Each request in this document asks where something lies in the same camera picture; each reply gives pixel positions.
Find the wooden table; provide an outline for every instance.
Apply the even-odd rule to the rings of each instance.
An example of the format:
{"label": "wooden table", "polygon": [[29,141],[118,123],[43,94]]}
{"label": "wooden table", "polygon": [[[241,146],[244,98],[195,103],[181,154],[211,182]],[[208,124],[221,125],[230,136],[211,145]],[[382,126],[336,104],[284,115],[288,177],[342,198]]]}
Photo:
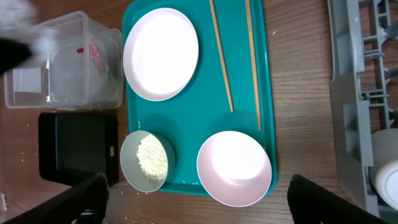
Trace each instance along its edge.
{"label": "wooden table", "polygon": [[[121,29],[131,0],[34,0],[40,20],[85,11]],[[336,176],[329,86],[331,41],[326,1],[264,0],[278,151],[275,190],[248,208],[229,208],[211,197],[138,194],[124,180],[111,187],[104,223],[292,223],[286,194],[293,174],[302,174],[348,199]],[[37,118],[44,110],[9,110],[1,90],[2,176],[12,218],[68,186],[41,179]],[[119,120],[119,147],[128,134],[126,98],[112,111]]]}

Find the white cup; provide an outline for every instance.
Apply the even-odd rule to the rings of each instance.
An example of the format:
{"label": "white cup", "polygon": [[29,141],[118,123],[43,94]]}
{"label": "white cup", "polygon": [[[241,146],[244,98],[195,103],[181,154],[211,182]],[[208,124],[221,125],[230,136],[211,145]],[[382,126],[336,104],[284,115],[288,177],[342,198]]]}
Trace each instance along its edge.
{"label": "white cup", "polygon": [[398,129],[372,134],[374,166],[370,168],[373,186],[380,197],[398,210]]}

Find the tray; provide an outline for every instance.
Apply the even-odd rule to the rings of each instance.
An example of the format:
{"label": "tray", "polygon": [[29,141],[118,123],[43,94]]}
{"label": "tray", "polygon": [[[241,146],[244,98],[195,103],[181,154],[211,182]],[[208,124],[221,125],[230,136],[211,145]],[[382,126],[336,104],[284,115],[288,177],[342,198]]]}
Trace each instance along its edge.
{"label": "tray", "polygon": [[137,96],[127,84],[130,132],[138,129],[159,133],[173,145],[175,172],[160,190],[181,194],[208,195],[197,174],[197,154],[211,135],[226,130],[241,131],[257,140],[271,160],[272,182],[277,182],[274,114],[266,33],[261,0],[252,0],[252,23],[256,47],[262,130],[258,130],[251,71],[248,25],[244,1],[216,0],[215,7],[228,70],[234,113],[229,111],[216,35],[206,0],[137,0],[123,17],[123,40],[145,13],[170,7],[185,14],[198,35],[199,59],[189,84],[175,97],[152,102]]}

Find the gray dish rack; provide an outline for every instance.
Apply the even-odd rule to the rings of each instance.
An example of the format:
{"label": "gray dish rack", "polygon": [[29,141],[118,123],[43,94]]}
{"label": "gray dish rack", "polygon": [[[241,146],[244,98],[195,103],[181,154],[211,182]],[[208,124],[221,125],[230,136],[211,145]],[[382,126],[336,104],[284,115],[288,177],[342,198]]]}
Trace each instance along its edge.
{"label": "gray dish rack", "polygon": [[[373,166],[370,108],[379,110],[382,129],[390,128],[397,112],[388,105],[386,86],[398,69],[386,68],[382,44],[398,36],[398,22],[391,24],[388,0],[328,0],[333,53],[330,82],[338,178],[343,190],[364,210],[390,223],[398,211],[389,207],[372,188]],[[362,35],[361,7],[368,7],[371,34]],[[376,89],[361,90],[365,63],[374,61]]]}

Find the chopstick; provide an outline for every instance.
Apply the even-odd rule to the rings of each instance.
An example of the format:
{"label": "chopstick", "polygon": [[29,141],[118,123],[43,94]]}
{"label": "chopstick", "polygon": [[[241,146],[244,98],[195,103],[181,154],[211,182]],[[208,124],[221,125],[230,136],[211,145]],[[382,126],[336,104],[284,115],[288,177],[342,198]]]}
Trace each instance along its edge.
{"label": "chopstick", "polygon": [[209,1],[210,1],[211,16],[213,18],[214,31],[216,33],[218,53],[220,55],[221,69],[223,70],[226,94],[228,96],[228,101],[229,101],[229,108],[231,109],[231,113],[234,113],[234,106],[232,104],[231,89],[229,88],[228,74],[226,72],[226,66],[225,66],[223,46],[221,45],[220,31],[218,30],[217,15],[216,15],[216,9],[214,7],[214,0],[209,0]]}
{"label": "chopstick", "polygon": [[252,20],[251,20],[250,0],[245,0],[245,5],[246,5],[246,19],[248,20],[251,70],[253,72],[254,99],[256,101],[257,122],[259,125],[259,130],[261,130],[259,82],[258,82],[258,78],[257,78],[256,54],[254,51],[253,26],[252,26]]}

